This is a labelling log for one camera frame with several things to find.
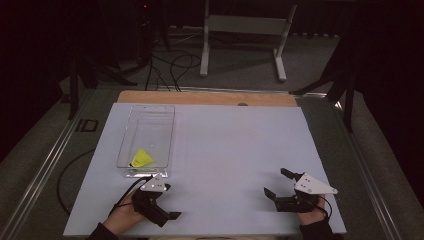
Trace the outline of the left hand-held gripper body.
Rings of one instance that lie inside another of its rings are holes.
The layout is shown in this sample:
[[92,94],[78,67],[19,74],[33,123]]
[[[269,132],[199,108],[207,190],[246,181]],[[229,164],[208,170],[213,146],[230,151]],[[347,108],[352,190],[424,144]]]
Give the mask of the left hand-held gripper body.
[[143,177],[145,181],[132,196],[134,210],[150,222],[163,227],[168,221],[167,212],[159,207],[156,200],[165,192],[165,181],[161,175]]

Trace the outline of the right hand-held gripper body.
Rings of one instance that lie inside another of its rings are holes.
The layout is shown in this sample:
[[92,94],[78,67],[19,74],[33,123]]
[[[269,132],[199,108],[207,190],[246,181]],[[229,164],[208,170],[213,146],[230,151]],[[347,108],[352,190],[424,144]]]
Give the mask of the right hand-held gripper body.
[[312,177],[307,173],[300,173],[302,177],[295,181],[295,194],[291,197],[277,197],[274,202],[278,212],[305,213],[310,212],[318,203],[318,197],[325,194],[337,194],[338,190]]

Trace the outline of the yellow shuttlecock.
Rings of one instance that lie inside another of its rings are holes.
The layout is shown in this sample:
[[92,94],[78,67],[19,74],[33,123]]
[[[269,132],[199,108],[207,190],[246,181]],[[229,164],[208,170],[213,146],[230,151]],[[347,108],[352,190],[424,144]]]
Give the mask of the yellow shuttlecock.
[[139,148],[134,154],[130,166],[140,168],[153,162],[153,158],[143,149]]

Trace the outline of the clear plastic tray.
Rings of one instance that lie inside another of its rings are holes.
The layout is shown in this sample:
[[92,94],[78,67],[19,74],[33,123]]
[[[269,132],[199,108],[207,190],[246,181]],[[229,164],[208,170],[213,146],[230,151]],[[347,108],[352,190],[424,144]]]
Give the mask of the clear plastic tray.
[[[161,174],[167,177],[175,119],[175,107],[167,105],[134,105],[130,109],[116,167],[127,178]],[[139,148],[153,162],[140,167],[130,166]]]

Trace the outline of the person's right hand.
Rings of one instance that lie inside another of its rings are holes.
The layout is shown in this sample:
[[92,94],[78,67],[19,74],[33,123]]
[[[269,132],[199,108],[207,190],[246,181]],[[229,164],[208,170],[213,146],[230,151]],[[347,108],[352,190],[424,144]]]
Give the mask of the person's right hand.
[[318,197],[318,203],[310,212],[298,213],[300,224],[303,226],[326,220],[328,212],[325,209],[326,199],[324,195]]

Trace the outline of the person's left hand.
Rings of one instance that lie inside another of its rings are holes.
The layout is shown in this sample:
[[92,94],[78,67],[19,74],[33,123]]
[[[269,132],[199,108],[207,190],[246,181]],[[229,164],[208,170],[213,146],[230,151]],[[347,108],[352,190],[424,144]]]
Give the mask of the person's left hand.
[[134,210],[132,205],[133,195],[134,191],[128,194],[102,223],[105,228],[115,235],[123,234],[145,220],[143,215]]

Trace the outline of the black stand with angled legs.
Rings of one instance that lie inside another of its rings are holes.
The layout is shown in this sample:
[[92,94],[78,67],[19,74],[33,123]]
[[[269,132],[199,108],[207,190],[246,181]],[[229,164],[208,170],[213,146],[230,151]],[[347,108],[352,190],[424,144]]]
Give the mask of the black stand with angled legs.
[[68,119],[71,120],[75,117],[79,109],[79,81],[82,81],[83,85],[89,89],[95,89],[99,84],[99,80],[96,74],[100,73],[111,78],[113,81],[124,85],[124,86],[136,86],[136,83],[131,82],[117,72],[113,72],[96,62],[93,59],[87,57],[70,57],[69,60],[69,93],[65,94],[62,98],[64,103],[70,104],[70,112]]
[[310,91],[332,83],[326,93],[325,99],[328,102],[336,103],[342,95],[345,95],[343,122],[349,132],[352,132],[352,110],[355,87],[355,76],[353,72],[352,50],[349,47],[349,33],[345,32],[340,36],[329,61],[327,62],[321,76],[313,83],[298,90],[290,91],[292,95],[305,95]]

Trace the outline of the metal floor rail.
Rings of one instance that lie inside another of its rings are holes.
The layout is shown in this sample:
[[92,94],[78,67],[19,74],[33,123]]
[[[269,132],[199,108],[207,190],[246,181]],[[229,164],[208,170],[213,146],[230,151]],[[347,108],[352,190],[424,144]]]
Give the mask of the metal floor rail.
[[350,148],[353,151],[354,163],[359,172],[361,182],[366,189],[368,199],[370,200],[374,212],[379,219],[380,225],[385,233],[387,240],[403,240],[400,232],[393,220],[393,217],[388,209],[385,199],[383,198],[368,166],[367,162],[361,153],[358,142],[352,132],[347,130],[343,116],[344,108],[339,102],[330,102],[330,106],[337,118],[338,124],[347,137]]
[[18,235],[95,94],[82,94],[71,120],[67,104],[54,105],[0,164],[0,240]]

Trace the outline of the black rectangular floor bracket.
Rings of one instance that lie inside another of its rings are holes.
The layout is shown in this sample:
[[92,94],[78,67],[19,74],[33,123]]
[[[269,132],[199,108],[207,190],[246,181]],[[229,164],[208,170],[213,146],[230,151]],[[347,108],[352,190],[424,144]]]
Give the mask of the black rectangular floor bracket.
[[95,132],[98,128],[99,121],[92,119],[80,119],[75,128],[76,132]]

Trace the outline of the white metal frame stand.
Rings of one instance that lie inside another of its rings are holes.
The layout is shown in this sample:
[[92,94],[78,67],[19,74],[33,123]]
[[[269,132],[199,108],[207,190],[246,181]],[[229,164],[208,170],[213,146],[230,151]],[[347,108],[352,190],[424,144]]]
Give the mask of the white metal frame stand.
[[297,9],[296,5],[292,4],[289,6],[288,15],[285,18],[277,19],[214,15],[210,14],[210,0],[204,0],[204,3],[203,50],[200,63],[200,75],[202,77],[206,77],[208,75],[210,33],[226,32],[280,36],[281,42],[279,46],[273,50],[273,57],[278,79],[281,82],[285,82],[287,80],[282,54]]

